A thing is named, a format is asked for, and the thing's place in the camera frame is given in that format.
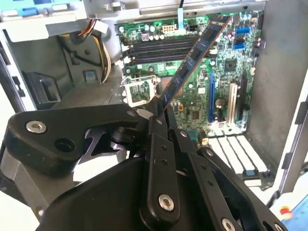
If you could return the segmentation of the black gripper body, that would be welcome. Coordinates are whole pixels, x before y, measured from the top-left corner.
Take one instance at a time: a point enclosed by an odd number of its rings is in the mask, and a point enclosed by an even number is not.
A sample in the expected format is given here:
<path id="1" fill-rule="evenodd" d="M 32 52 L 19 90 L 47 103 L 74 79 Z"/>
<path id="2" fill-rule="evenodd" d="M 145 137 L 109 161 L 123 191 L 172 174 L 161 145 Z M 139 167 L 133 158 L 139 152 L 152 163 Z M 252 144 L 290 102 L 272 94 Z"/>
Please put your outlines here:
<path id="1" fill-rule="evenodd" d="M 214 231 L 174 161 L 132 158 L 59 196 L 40 231 Z"/>

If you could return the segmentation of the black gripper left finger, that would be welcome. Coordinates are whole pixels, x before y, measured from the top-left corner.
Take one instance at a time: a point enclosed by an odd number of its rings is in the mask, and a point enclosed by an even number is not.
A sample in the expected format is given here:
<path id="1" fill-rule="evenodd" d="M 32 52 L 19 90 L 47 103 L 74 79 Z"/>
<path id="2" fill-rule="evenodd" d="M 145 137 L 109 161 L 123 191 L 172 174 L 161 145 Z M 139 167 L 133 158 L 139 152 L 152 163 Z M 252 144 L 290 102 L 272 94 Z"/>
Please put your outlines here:
<path id="1" fill-rule="evenodd" d="M 83 157 L 123 150 L 130 152 L 126 160 L 176 164 L 164 112 L 161 99 L 153 98 L 145 113 L 125 104 L 18 113 L 4 136 L 4 159 L 17 166 L 5 166 L 4 174 L 44 216 L 52 202 L 78 186 L 73 171 Z"/>

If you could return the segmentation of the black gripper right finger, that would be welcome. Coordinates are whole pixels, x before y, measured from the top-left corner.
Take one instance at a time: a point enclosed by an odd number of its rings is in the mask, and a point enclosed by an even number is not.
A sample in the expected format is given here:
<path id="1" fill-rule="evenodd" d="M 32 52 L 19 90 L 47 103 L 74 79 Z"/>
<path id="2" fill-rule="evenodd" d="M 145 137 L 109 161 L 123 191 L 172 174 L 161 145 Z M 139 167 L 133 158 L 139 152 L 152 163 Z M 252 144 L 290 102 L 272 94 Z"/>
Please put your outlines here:
<path id="1" fill-rule="evenodd" d="M 209 147 L 196 149 L 188 133 L 166 109 L 178 170 L 186 174 L 205 231 L 285 231 L 287 228 Z"/>

